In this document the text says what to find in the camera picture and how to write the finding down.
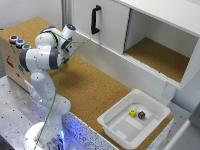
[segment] black handle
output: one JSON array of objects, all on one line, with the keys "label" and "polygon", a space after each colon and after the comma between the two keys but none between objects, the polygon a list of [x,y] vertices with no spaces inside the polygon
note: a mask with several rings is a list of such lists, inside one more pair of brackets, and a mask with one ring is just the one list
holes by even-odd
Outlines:
[{"label": "black handle", "polygon": [[98,33],[100,30],[96,28],[96,12],[101,10],[101,7],[96,5],[96,8],[92,10],[92,24],[91,24],[91,31],[92,34]]}]

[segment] cork surface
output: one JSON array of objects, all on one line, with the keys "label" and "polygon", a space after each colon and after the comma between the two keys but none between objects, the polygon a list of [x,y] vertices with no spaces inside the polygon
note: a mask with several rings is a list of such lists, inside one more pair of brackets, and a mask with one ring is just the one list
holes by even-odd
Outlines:
[{"label": "cork surface", "polygon": [[125,53],[178,82],[181,82],[190,60],[149,38],[143,39]]},{"label": "cork surface", "polygon": [[[16,34],[34,47],[36,36],[50,25],[36,17],[0,31],[0,36],[9,41],[9,36]],[[48,71],[54,83],[57,79],[57,72],[57,70]],[[58,94],[71,101],[70,111],[119,149],[123,149],[104,133],[97,118],[131,92],[131,89],[78,56],[74,56],[66,65],[61,65],[59,81]],[[169,115],[138,147],[138,150],[146,149],[172,119],[173,115]]]}]

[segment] cable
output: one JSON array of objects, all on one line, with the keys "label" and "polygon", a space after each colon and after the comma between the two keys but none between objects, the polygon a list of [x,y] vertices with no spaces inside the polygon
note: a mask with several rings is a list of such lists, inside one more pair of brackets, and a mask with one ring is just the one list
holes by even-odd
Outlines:
[{"label": "cable", "polygon": [[[53,37],[53,39],[54,39],[56,45],[58,45],[58,43],[56,42],[56,39],[55,39],[55,37],[53,36],[53,34],[55,34],[55,33],[52,32],[51,35],[52,35],[52,37]],[[87,43],[87,42],[89,42],[89,41],[91,41],[91,40],[88,39],[88,40],[86,40],[86,41],[84,41],[84,42],[75,42],[75,41],[73,41],[73,43],[81,43],[81,45],[74,51],[74,53],[69,57],[69,59],[75,54],[75,52],[76,52],[81,46],[83,46],[85,43]],[[52,103],[52,105],[51,105],[51,108],[50,108],[50,110],[49,110],[49,113],[48,113],[48,115],[47,115],[47,118],[46,118],[46,120],[45,120],[45,122],[44,122],[44,125],[43,125],[43,127],[42,127],[41,132],[40,132],[40,135],[39,135],[39,137],[38,137],[38,140],[37,140],[37,142],[36,142],[36,145],[35,145],[34,150],[35,150],[36,147],[37,147],[37,144],[38,144],[38,142],[39,142],[39,140],[40,140],[40,137],[41,137],[41,135],[42,135],[42,132],[43,132],[43,130],[44,130],[44,127],[45,127],[45,125],[46,125],[46,123],[47,123],[47,120],[48,120],[48,118],[49,118],[49,115],[50,115],[50,113],[51,113],[51,110],[52,110],[52,108],[53,108],[53,105],[54,105],[54,103],[55,103],[56,94],[57,94],[57,89],[58,89],[58,83],[59,83],[59,77],[60,77],[60,67],[58,68],[57,83],[56,83],[56,90],[55,90],[55,95],[54,95],[53,103]]]}]

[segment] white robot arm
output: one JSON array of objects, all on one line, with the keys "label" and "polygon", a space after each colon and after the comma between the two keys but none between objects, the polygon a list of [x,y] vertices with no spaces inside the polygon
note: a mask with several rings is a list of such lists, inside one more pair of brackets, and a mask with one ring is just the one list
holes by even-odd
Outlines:
[{"label": "white robot arm", "polygon": [[[62,62],[70,59],[75,51],[70,42],[75,31],[75,27],[69,24],[62,32],[53,26],[47,27],[35,39],[37,48],[23,50],[20,54],[21,65],[26,71],[31,72],[31,82],[36,91],[34,95],[41,98],[40,104],[47,108],[47,114],[54,100],[55,86],[46,70],[58,69]],[[40,137],[40,147],[50,149],[49,143],[55,141],[56,136],[62,131],[62,115],[68,113],[70,107],[68,99],[56,96],[52,112]]]}]

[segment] white tray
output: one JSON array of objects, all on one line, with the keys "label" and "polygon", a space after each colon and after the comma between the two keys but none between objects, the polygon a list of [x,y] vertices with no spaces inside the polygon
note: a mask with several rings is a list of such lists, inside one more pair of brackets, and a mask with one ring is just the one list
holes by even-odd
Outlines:
[{"label": "white tray", "polygon": [[[135,117],[129,115],[131,109],[137,111]],[[141,111],[146,114],[144,119],[138,118]],[[105,133],[118,144],[126,149],[135,149],[169,113],[169,108],[135,89],[97,120],[104,127]]]}]

